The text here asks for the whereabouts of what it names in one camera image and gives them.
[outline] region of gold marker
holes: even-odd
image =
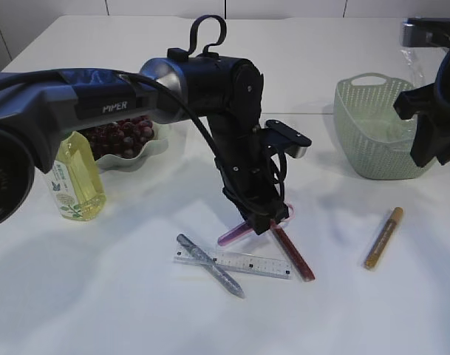
[[[378,263],[379,258],[381,257],[383,250],[386,248],[386,244],[389,242],[395,227],[399,224],[402,215],[402,208],[395,207],[394,211],[384,225],[384,228],[382,228],[381,233],[379,233],[378,239],[372,246],[371,251],[368,253],[366,260],[364,261],[364,267],[368,270],[372,270]]]

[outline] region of plastic bottle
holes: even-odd
[[[92,150],[88,140],[78,132],[61,142],[46,181],[65,218],[91,220],[105,205],[105,192]]]

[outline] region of white bowl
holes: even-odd
[[[110,169],[114,166],[131,166],[136,164],[139,159],[164,152],[168,147],[167,136],[170,131],[169,126],[167,124],[153,123],[152,129],[154,130],[154,138],[144,144],[140,153],[136,157],[132,159],[125,159],[114,154],[106,154],[95,161],[97,166],[101,169]]]

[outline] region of bottle label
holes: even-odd
[[[82,211],[64,163],[55,160],[50,172],[46,174],[49,190],[60,213],[68,218],[82,219]]]

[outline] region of yellow liquid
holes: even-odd
[[[88,140],[73,132],[61,142],[55,159],[66,165],[81,210],[81,217],[63,216],[70,220],[95,218],[105,205],[106,197]]]

